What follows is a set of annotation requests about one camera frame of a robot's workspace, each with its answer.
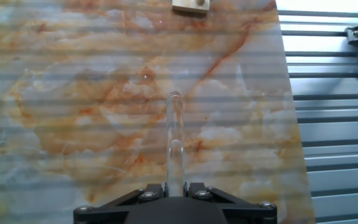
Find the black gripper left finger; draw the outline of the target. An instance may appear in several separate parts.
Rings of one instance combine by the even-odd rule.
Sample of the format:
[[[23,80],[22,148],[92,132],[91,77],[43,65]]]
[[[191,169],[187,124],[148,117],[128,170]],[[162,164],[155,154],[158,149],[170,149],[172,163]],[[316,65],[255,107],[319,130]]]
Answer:
[[[131,210],[147,202],[165,198],[167,196],[166,190],[167,184],[148,184],[144,189],[135,189],[100,207],[79,206],[73,211],[73,223],[124,223]]]

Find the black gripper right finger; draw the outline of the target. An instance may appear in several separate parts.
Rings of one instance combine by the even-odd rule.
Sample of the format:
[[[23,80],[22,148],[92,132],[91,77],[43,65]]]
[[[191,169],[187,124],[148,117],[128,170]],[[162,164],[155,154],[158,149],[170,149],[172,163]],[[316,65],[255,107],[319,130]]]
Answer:
[[[196,223],[277,224],[277,206],[271,202],[250,203],[203,183],[185,184],[190,199],[191,220]]]

